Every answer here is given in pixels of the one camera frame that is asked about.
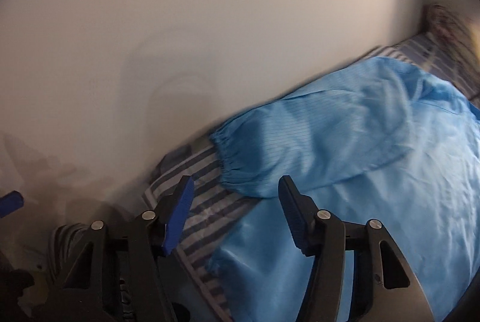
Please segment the floral folded quilt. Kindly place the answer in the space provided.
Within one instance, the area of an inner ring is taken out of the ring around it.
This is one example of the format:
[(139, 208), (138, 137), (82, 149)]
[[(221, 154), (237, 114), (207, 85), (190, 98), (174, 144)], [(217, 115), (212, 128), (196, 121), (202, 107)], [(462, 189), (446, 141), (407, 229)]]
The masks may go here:
[(426, 10), (427, 32), (444, 52), (479, 70), (479, 26), (439, 3)]

